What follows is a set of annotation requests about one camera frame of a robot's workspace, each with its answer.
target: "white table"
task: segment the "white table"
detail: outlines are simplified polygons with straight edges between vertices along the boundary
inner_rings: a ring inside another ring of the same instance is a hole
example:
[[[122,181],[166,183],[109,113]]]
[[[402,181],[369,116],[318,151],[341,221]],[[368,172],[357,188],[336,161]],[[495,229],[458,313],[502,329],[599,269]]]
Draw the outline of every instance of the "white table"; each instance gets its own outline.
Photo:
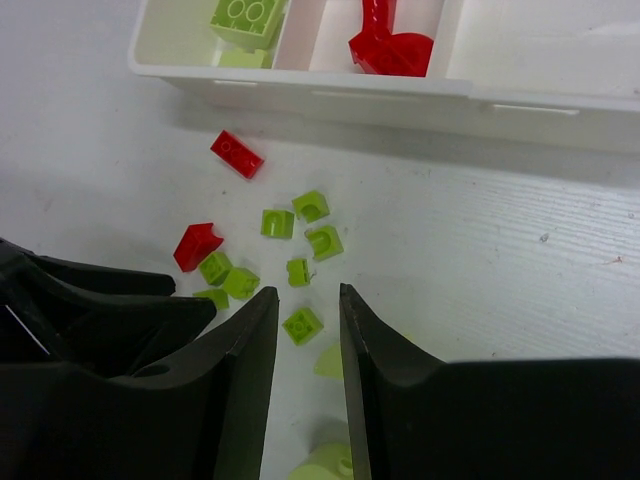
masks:
[[[0,236],[37,253],[166,272],[213,221],[225,251],[279,288],[281,320],[309,304],[325,330],[281,330],[263,478],[346,440],[342,385],[313,375],[338,340],[338,286],[430,353],[459,359],[636,356],[640,163],[635,158],[215,110],[127,70],[136,2],[0,1]],[[245,182],[208,148],[230,129],[267,163]],[[326,192],[346,252],[291,289],[310,253],[260,236],[264,208]],[[215,326],[238,308],[233,304]]]

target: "wooden surface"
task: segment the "wooden surface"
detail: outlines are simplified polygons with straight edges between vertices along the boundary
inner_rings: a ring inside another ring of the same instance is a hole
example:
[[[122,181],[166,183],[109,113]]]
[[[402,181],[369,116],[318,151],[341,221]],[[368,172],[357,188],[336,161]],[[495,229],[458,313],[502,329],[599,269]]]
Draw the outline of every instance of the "wooden surface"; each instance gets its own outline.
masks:
[[[282,321],[313,307],[316,339],[280,334],[263,478],[345,438],[342,385],[312,373],[338,340],[340,282],[447,361],[638,355],[638,159],[215,110],[127,71],[136,9],[0,1],[0,236],[166,272],[191,294],[204,281],[171,254],[210,220],[232,260],[278,287]],[[266,156],[253,182],[208,151],[222,128]],[[261,211],[311,188],[346,251],[311,262],[311,287],[294,290],[285,265],[310,256],[306,226],[265,239]]]

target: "red toy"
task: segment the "red toy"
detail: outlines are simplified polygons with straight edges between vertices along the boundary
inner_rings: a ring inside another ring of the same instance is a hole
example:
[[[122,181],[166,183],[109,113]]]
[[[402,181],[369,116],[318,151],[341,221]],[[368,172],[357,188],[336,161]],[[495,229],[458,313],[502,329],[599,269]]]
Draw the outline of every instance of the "red toy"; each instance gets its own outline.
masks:
[[[362,31],[349,42],[354,63],[366,73],[424,77],[433,40],[419,33],[392,35],[396,0],[362,0]]]
[[[213,223],[189,225],[173,253],[173,258],[178,262],[180,270],[192,272],[223,241],[223,238],[213,234]]]
[[[211,151],[231,165],[244,178],[251,179],[264,160],[226,130],[211,145]]]

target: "storage box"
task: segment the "storage box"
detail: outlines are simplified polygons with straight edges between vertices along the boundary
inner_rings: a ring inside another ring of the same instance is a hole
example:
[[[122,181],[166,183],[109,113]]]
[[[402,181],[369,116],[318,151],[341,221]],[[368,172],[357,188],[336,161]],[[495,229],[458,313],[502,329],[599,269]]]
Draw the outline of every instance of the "storage box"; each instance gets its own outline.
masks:
[[[640,152],[637,0],[398,0],[395,33],[435,39],[426,78],[353,64],[361,0],[288,0],[272,69],[217,68],[216,5],[144,0],[131,69],[223,106]]]

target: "green block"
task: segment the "green block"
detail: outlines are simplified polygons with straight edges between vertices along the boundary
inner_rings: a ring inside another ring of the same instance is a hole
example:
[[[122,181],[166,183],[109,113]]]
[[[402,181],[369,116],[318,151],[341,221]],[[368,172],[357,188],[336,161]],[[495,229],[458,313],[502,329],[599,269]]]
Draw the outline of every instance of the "green block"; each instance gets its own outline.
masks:
[[[309,342],[323,328],[322,322],[307,307],[291,315],[282,326],[298,347]]]
[[[311,243],[314,254],[313,259],[317,262],[344,252],[338,232],[331,225],[309,230],[305,232],[305,236]]]
[[[289,272],[289,285],[292,287],[305,287],[311,283],[306,258],[289,260],[287,262],[287,272]]]
[[[210,253],[200,265],[198,270],[209,285],[220,286],[233,268],[229,258],[222,252]]]
[[[224,290],[219,288],[212,288],[210,290],[204,290],[202,292],[196,292],[194,297],[208,298],[216,304],[218,310],[226,310],[229,308],[229,295]]]
[[[236,300],[245,300],[253,295],[258,285],[260,285],[260,278],[251,270],[232,268],[222,284],[222,289]]]
[[[342,370],[342,350],[340,343],[331,345],[327,350],[322,352],[318,357],[313,373],[321,377],[335,378],[336,380],[344,380],[344,372]]]
[[[287,480],[353,480],[351,449],[339,443],[320,445]]]
[[[329,215],[327,199],[317,190],[305,193],[301,197],[292,200],[293,209],[298,218],[303,218],[307,223],[315,222]]]
[[[220,38],[251,49],[266,49],[282,18],[286,0],[218,0],[211,27]]]
[[[253,53],[243,50],[222,52],[218,67],[227,68],[271,68],[273,59],[266,50],[256,50]]]
[[[260,233],[266,237],[290,239],[294,220],[293,213],[286,210],[264,210]]]

